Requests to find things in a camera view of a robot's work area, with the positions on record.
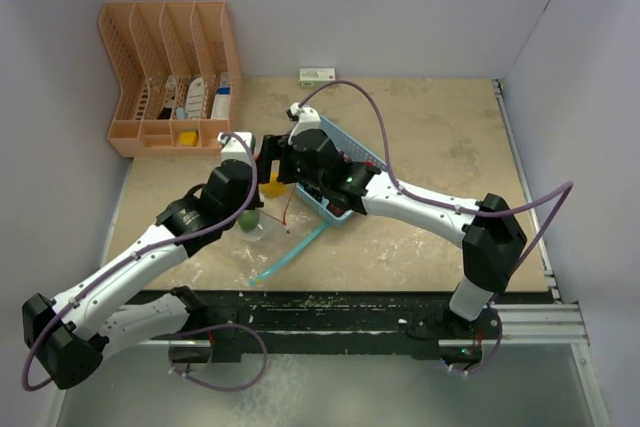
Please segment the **mango toy fruit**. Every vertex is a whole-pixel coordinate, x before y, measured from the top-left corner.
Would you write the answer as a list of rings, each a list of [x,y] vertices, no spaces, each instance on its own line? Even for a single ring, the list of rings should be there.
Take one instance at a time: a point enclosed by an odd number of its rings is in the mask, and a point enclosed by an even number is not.
[[[244,233],[254,232],[260,227],[260,212],[250,209],[243,211],[237,218],[237,224]]]

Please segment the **yellow lemon toy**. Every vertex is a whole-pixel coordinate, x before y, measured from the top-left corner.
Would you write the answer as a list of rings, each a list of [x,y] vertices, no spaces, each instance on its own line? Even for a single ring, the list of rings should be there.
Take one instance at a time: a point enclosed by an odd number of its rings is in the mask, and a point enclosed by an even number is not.
[[[269,180],[260,185],[261,194],[267,199],[279,198],[288,192],[285,184],[278,180],[278,173],[273,171]]]

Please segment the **clear zip top bag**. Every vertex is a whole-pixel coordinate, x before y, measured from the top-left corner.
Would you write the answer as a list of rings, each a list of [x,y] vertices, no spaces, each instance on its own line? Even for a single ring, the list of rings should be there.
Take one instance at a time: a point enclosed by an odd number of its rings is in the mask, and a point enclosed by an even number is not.
[[[288,192],[279,198],[267,199],[258,193],[263,206],[260,227],[244,233],[237,220],[218,243],[218,248],[240,272],[246,285],[251,278],[265,271],[307,237],[318,225],[318,219],[296,195],[296,185],[286,185]]]

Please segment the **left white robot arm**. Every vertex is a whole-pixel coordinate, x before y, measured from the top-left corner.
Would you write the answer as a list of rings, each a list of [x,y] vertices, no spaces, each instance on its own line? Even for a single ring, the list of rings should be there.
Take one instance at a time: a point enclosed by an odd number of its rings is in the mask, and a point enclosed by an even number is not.
[[[108,357],[163,335],[194,339],[216,329],[208,307],[187,287],[146,304],[131,299],[152,280],[216,242],[259,204],[254,158],[225,159],[209,180],[170,203],[124,252],[53,298],[32,295],[21,308],[29,349],[22,387],[60,390],[91,376]]]

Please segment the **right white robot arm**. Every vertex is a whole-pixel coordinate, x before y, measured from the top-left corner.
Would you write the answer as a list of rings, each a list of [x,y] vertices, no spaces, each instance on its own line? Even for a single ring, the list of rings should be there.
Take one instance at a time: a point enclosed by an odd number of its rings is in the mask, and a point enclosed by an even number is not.
[[[444,316],[446,330],[456,338],[479,328],[481,311],[505,291],[527,243],[502,197],[456,198],[447,208],[443,196],[432,191],[408,195],[389,171],[346,156],[318,128],[264,136],[257,161],[261,182],[269,180],[274,163],[279,182],[300,185],[315,200],[325,201],[333,215],[353,212],[402,221],[460,248],[463,277]]]

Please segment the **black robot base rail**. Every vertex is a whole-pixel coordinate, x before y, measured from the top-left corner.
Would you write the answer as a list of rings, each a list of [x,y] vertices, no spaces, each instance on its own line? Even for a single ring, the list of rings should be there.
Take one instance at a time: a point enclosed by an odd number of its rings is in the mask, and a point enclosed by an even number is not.
[[[401,355],[474,364],[502,336],[498,313],[465,321],[437,292],[195,290],[188,337],[161,335],[171,359],[232,363],[245,354]]]

